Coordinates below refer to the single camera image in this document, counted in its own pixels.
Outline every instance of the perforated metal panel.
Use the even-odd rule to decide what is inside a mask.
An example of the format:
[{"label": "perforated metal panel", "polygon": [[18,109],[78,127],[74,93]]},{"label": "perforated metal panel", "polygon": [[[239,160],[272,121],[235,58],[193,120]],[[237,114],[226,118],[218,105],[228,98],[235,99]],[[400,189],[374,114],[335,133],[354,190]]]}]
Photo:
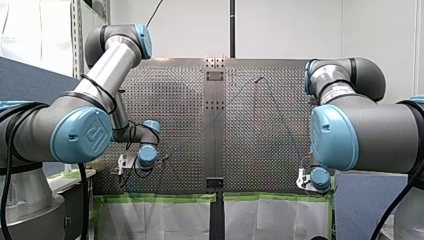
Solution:
[{"label": "perforated metal panel", "polygon": [[312,110],[303,91],[304,64],[227,61],[225,191],[298,191]]},{"label": "perforated metal panel", "polygon": [[[134,172],[120,189],[116,175],[119,155],[125,144],[113,144],[99,159],[95,178],[97,194],[120,191],[192,193],[205,192],[203,135],[203,59],[143,62],[127,76],[122,89],[128,116],[136,123],[146,119],[161,124],[159,159],[146,179]],[[130,151],[136,152],[138,144]],[[122,181],[130,170],[124,172]]]},{"label": "perforated metal panel", "polygon": [[[161,123],[159,158],[170,158],[146,179],[133,173],[120,189],[110,172],[124,144],[114,144],[94,165],[99,170],[96,194],[204,193],[207,177],[224,177],[225,191],[298,191],[295,182],[309,152],[312,110],[303,92],[306,62],[222,63],[214,69],[205,59],[154,60],[130,72],[122,86],[128,115],[135,122]],[[208,80],[208,71],[225,76]],[[130,151],[138,147],[134,144]]]}]

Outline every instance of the cable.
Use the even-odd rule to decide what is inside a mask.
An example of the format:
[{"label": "cable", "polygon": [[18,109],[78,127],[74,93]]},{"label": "cable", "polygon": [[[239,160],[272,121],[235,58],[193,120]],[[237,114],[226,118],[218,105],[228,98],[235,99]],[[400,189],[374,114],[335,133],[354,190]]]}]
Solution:
[{"label": "cable", "polygon": [[112,114],[116,111],[116,109],[118,108],[118,104],[116,103],[115,98],[112,96],[112,94],[110,94],[108,91],[106,91],[106,89],[104,89],[102,86],[100,86],[96,81],[94,81],[93,79],[91,79],[89,76],[85,75],[85,74],[81,74],[81,77],[84,78],[85,80],[89,81],[91,84],[93,84],[98,90],[104,92],[112,101],[113,103],[113,108],[110,112],[108,112],[108,114]]},{"label": "cable", "polygon": [[147,129],[147,130],[149,130],[153,135],[155,135],[155,137],[156,137],[156,141],[157,141],[157,143],[155,143],[154,145],[159,145],[159,143],[160,143],[160,138],[159,138],[159,134],[156,132],[156,130],[154,130],[153,128],[151,128],[151,127],[149,127],[149,126],[146,126],[146,125],[144,125],[144,124],[137,124],[136,126],[142,126],[142,127],[144,127],[145,129]]},{"label": "cable", "polygon": [[7,205],[7,197],[9,193],[10,188],[10,182],[12,179],[12,157],[13,157],[13,151],[12,149],[15,149],[14,146],[14,140],[16,132],[18,131],[18,128],[22,125],[22,123],[29,117],[31,114],[41,108],[47,107],[48,105],[44,103],[29,103],[29,104],[22,104],[17,107],[11,108],[6,110],[0,115],[0,123],[4,121],[6,118],[12,116],[13,114],[16,114],[13,116],[13,123],[9,122],[9,124],[13,124],[13,128],[11,130],[10,136],[8,139],[6,139],[7,142],[7,153],[6,153],[6,160],[7,160],[7,167],[6,167],[6,177],[4,181],[3,186],[3,194],[1,197],[1,204],[0,204],[0,223],[1,223],[1,230],[3,232],[4,239],[11,240],[12,237],[9,232],[9,228],[7,226],[6,222],[6,205]]},{"label": "cable", "polygon": [[84,163],[78,163],[78,168],[80,170],[81,175],[81,183],[82,183],[82,231],[81,231],[81,240],[87,240],[88,235],[88,220],[89,220],[89,204],[90,199],[88,196],[88,181],[87,175],[85,174]]},{"label": "cable", "polygon": [[380,221],[378,222],[377,226],[374,229],[374,232],[371,236],[371,240],[376,240],[381,228],[383,227],[384,223],[386,222],[387,218],[390,216],[392,211],[396,208],[396,206],[402,201],[402,199],[408,194],[409,190],[412,189],[413,184],[415,181],[417,181],[421,174],[424,171],[424,161],[421,162],[420,167],[415,172],[415,174],[412,176],[412,178],[408,181],[408,184],[402,189],[402,191],[397,195],[395,200],[390,204],[390,206],[386,209],[383,216],[380,218]]},{"label": "cable", "polygon": [[134,140],[134,138],[135,138],[135,136],[137,134],[137,126],[136,126],[136,124],[133,121],[131,121],[131,120],[129,120],[128,122],[130,124],[132,124],[132,125],[131,125],[130,130],[128,131],[128,139],[129,140],[127,142],[127,145],[125,145],[125,150],[127,150],[127,151],[128,151],[128,149],[130,149],[131,145],[133,144],[133,140]]},{"label": "cable", "polygon": [[[230,99],[230,101],[228,101],[227,106],[229,106],[230,104],[232,104],[234,102],[234,100],[236,100],[238,98],[238,96],[242,93],[243,89],[247,86],[247,84],[251,83],[250,81],[247,81],[245,84],[243,84],[243,86],[241,86],[241,88],[236,92],[236,94],[234,95],[234,97],[232,97]],[[212,121],[210,121],[205,127],[203,127],[198,134],[203,133],[204,131],[206,131],[206,129],[208,129],[210,126],[212,126],[216,120],[218,119],[219,116],[221,116],[221,114],[224,112],[224,109],[221,109],[218,114],[216,114],[215,118],[212,119]],[[184,140],[184,141],[180,141],[178,142],[178,145],[174,148],[174,150],[172,150],[171,153],[169,153],[167,155],[167,159],[170,159],[171,156],[173,154],[175,154],[178,150],[180,150],[181,147],[183,147],[186,143],[188,142],[192,142],[193,140]]]},{"label": "cable", "polygon": [[123,187],[125,187],[125,186],[127,185],[127,183],[128,183],[128,179],[129,179],[129,178],[130,178],[130,176],[131,176],[132,170],[133,170],[133,167],[131,167],[131,168],[130,168],[130,172],[127,174],[127,177],[125,178],[124,183],[122,183],[121,185],[119,185],[119,188],[123,188]]},{"label": "cable", "polygon": [[[424,117],[424,109],[422,108],[421,104],[414,103],[413,101],[401,101],[399,102],[401,104],[410,105],[414,107],[414,109],[418,110],[422,117]],[[408,192],[412,189],[414,183],[416,181],[419,181],[422,173],[424,172],[424,160],[421,159],[421,164],[419,165],[417,171],[412,175],[410,180],[408,181],[408,184],[402,189],[402,191],[396,196],[395,200],[389,205],[389,207],[386,209],[384,214],[381,216],[377,226],[374,229],[374,232],[371,236],[371,240],[376,240],[381,228],[383,227],[384,223],[386,222],[387,218],[390,216],[392,211],[396,208],[397,205],[403,200],[403,198],[408,194]]]},{"label": "cable", "polygon": [[277,108],[277,112],[280,115],[281,121],[283,122],[283,125],[286,128],[286,130],[287,130],[287,132],[289,134],[289,137],[291,138],[291,140],[293,142],[294,150],[296,151],[297,157],[302,162],[303,161],[303,158],[302,158],[302,156],[300,154],[299,146],[297,145],[296,138],[294,137],[293,132],[291,131],[289,125],[286,122],[286,119],[284,118],[284,115],[282,114],[282,111],[280,110],[280,108],[278,106],[277,99],[275,99],[274,94],[272,93],[271,87],[269,86],[269,83],[268,83],[268,79],[266,79],[264,77],[263,77],[263,79],[265,80],[265,84],[266,84],[267,90],[268,90],[269,94],[271,95],[272,102],[274,103],[275,107]]},{"label": "cable", "polygon": [[149,21],[147,22],[146,27],[148,28],[150,25],[150,22],[152,21],[153,17],[156,15],[156,12],[158,11],[160,5],[162,4],[163,0],[160,0],[160,2],[158,3],[158,5],[156,6],[155,11],[153,12],[152,16],[150,17]]},{"label": "cable", "polygon": [[135,162],[136,162],[136,161],[137,161],[137,158],[135,158],[135,159],[134,159],[134,163],[133,163],[133,165],[132,165],[132,168],[134,168],[134,172],[135,172],[135,174],[137,175],[137,177],[139,177],[139,178],[141,178],[141,179],[147,178],[147,177],[150,175],[150,173],[152,173],[153,168],[149,169],[149,170],[147,171],[147,174],[146,174],[146,175],[141,176],[141,175],[140,175],[140,173],[137,171],[137,168],[135,167]]}]

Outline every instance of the robotic arm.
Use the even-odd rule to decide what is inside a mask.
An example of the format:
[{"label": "robotic arm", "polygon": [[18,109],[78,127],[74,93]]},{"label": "robotic arm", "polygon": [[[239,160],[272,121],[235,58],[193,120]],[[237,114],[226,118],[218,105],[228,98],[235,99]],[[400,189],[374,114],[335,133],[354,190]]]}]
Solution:
[{"label": "robotic arm", "polygon": [[149,32],[138,24],[103,26],[89,34],[85,48],[91,70],[51,106],[0,103],[0,188],[4,189],[5,214],[0,220],[5,239],[64,239],[64,201],[52,194],[42,162],[89,162],[114,141],[140,142],[139,165],[143,169],[154,165],[159,123],[147,120],[130,126],[119,90],[130,69],[151,57]]},{"label": "robotic arm", "polygon": [[[143,25],[104,26],[90,33],[86,49],[92,68],[75,90],[34,111],[17,130],[14,167],[28,161],[84,163],[98,158],[111,140],[130,140],[118,90],[130,69],[151,57],[149,33]],[[0,136],[6,135],[10,119],[0,124]],[[148,120],[137,128],[132,140],[143,144],[139,156],[147,158],[140,162],[152,165],[159,123]],[[5,167],[6,148],[5,141],[0,141],[0,167]]]},{"label": "robotic arm", "polygon": [[387,208],[371,239],[398,205],[395,239],[424,239],[424,97],[377,104],[385,87],[383,73],[369,60],[310,61],[305,91],[319,105],[310,120],[311,150],[327,168],[408,174],[407,186]]}]

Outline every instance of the metal post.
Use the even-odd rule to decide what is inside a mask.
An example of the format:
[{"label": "metal post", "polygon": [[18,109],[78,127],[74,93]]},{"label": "metal post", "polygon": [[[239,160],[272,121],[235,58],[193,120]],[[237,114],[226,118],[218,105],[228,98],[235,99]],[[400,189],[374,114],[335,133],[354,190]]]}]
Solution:
[{"label": "metal post", "polygon": [[230,0],[230,58],[236,57],[236,0]]},{"label": "metal post", "polygon": [[72,59],[73,60],[72,75],[74,78],[77,78],[77,79],[80,79],[81,74],[84,73],[81,1],[72,0],[72,3],[71,3],[71,13],[72,13],[71,31],[72,31],[72,58],[73,58]]},{"label": "metal post", "polygon": [[216,191],[216,201],[211,202],[209,240],[225,240],[224,192]]}]

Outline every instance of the metal frame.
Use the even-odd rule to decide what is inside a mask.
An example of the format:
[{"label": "metal frame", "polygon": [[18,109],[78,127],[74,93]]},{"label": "metal frame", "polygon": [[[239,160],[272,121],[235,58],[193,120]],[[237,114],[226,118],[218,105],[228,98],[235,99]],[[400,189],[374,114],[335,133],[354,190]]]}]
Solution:
[{"label": "metal frame", "polygon": [[71,15],[73,77],[80,79],[84,73],[81,0],[72,0]]},{"label": "metal frame", "polygon": [[103,0],[105,13],[106,13],[106,22],[110,23],[110,0]]},{"label": "metal frame", "polygon": [[[176,182],[178,179],[172,180],[170,176],[167,176],[168,179],[166,179],[166,174],[174,174],[173,172],[168,172],[170,171],[168,169],[164,173],[165,179],[161,182],[161,184],[166,187],[159,190],[159,192],[172,194],[217,193],[223,191],[302,193],[302,190],[296,187],[298,168],[302,164],[299,163],[297,156],[295,157],[293,153],[293,146],[291,140],[286,136],[287,133],[285,129],[279,126],[282,120],[276,113],[276,109],[274,109],[275,104],[271,102],[269,96],[266,96],[265,83],[260,83],[255,87],[253,87],[253,84],[250,84],[243,90],[247,91],[243,96],[244,99],[240,101],[236,100],[234,103],[229,102],[232,101],[232,99],[230,99],[232,96],[229,96],[229,94],[234,95],[234,92],[230,92],[234,91],[234,89],[232,90],[231,88],[237,84],[238,86],[236,86],[235,89],[239,88],[243,82],[247,81],[246,77],[250,79],[252,76],[257,77],[262,74],[267,76],[271,87],[275,88],[273,91],[276,94],[276,98],[278,98],[278,104],[281,105],[280,110],[284,113],[283,115],[285,115],[287,121],[290,121],[290,126],[295,128],[293,130],[294,134],[301,140],[301,155],[306,156],[309,153],[307,129],[309,113],[312,106],[308,103],[309,98],[303,93],[302,77],[303,65],[305,62],[304,60],[240,60],[221,58],[154,59],[142,62],[139,67],[132,70],[127,77],[127,81],[125,81],[123,85],[123,88],[127,90],[127,92],[123,94],[123,99],[127,106],[129,118],[136,122],[140,122],[143,119],[159,118],[158,120],[162,121],[161,125],[165,128],[168,127],[168,129],[161,130],[162,141],[159,146],[159,152],[162,155],[160,155],[159,158],[162,159],[166,157],[167,152],[172,152],[173,148],[175,148],[175,146],[172,145],[178,144],[181,138],[187,139],[187,137],[192,137],[192,139],[189,140],[192,143],[184,146],[184,149],[179,149],[177,151],[178,156],[171,157],[171,161],[169,162],[173,165],[173,171],[177,171],[177,174],[181,174],[179,177],[180,182],[182,180],[185,187],[177,187],[178,184],[176,184]],[[187,71],[193,74],[195,73],[196,79],[185,79],[186,77],[190,77],[190,75],[184,75],[184,72]],[[201,98],[191,95],[192,93],[187,91],[201,91]],[[163,99],[160,102],[151,102],[149,99],[149,96],[159,99],[159,95]],[[193,102],[190,99],[191,97],[197,98],[196,102]],[[266,109],[264,111],[258,111],[257,109],[256,115],[252,115],[251,112],[249,112],[255,111],[252,110],[252,101],[259,104],[259,108]],[[178,114],[182,114],[182,118],[173,120],[174,116],[172,113],[166,111],[173,111],[172,109],[179,108],[180,104],[184,105],[182,106],[183,108],[188,109],[187,115],[184,110],[179,111]],[[249,126],[249,123],[246,123],[246,126],[243,124],[234,125],[234,121],[237,121],[234,119],[232,120],[233,122],[229,122],[229,118],[233,117],[233,105],[235,104],[238,104],[236,107],[238,109],[236,109],[238,111],[237,114],[244,114],[244,111],[246,111],[247,114],[250,114],[249,119],[251,120],[249,121],[253,121],[255,126]],[[263,127],[263,124],[266,126],[267,122],[263,120],[260,114],[268,114],[274,119],[271,125],[267,126],[270,128],[270,133],[274,133],[272,136],[269,136],[269,138],[266,136],[266,132],[268,131],[267,128]],[[185,132],[178,130],[179,125],[176,125],[177,122],[178,124],[183,124],[183,128],[187,128],[188,133],[191,135],[187,135]],[[254,129],[257,126],[259,126],[258,134],[260,134],[261,137],[258,143],[255,142],[255,132],[249,132],[251,131],[249,129]],[[282,134],[281,140],[278,140],[279,137],[278,134],[276,135],[275,133],[276,130],[278,130],[278,134]],[[193,131],[199,131],[201,134],[198,133],[196,136],[193,134]],[[255,156],[257,156],[255,158],[257,160],[249,160],[249,156],[244,156],[244,160],[240,161],[236,156],[237,154],[243,153],[240,152],[237,145],[234,145],[234,137],[231,141],[233,141],[232,144],[235,146],[235,149],[226,149],[230,144],[226,143],[226,141],[229,141],[227,135],[234,134],[234,132],[247,134],[247,138],[250,138],[248,144],[252,146],[252,148],[248,148],[248,150],[253,149],[252,151],[254,151]],[[273,139],[271,140],[273,141],[273,145],[268,147],[269,144],[266,139]],[[263,151],[261,148],[269,149],[266,151],[275,151],[276,154],[279,155],[270,159],[269,153],[261,155]],[[193,151],[203,152],[200,154],[194,153]],[[239,153],[229,156],[230,152],[228,151],[236,151]],[[122,152],[123,146],[116,144],[104,155],[102,165],[106,165],[106,168],[105,171],[98,173],[98,181],[96,182],[100,185],[96,186],[96,194],[117,194],[123,190],[157,192],[153,190],[156,188],[153,188],[152,184],[156,184],[159,180],[159,174],[157,173],[159,171],[158,169],[155,169],[151,176],[143,180],[142,183],[132,176],[129,180],[131,183],[128,189],[117,188],[117,177],[110,176],[109,171],[112,170],[113,172],[112,168],[116,167],[119,154]],[[202,161],[199,163],[201,165],[197,165],[197,167],[190,165],[198,164],[193,161],[199,160]],[[279,166],[274,166],[275,169],[269,174],[268,170],[271,168],[269,164]],[[305,160],[303,165],[306,166],[307,164],[309,164],[309,162]],[[242,169],[243,166],[247,166],[249,169]],[[246,176],[246,171],[252,172],[252,174],[256,176],[253,176],[253,178]],[[266,177],[273,178],[274,180],[269,181]]]}]

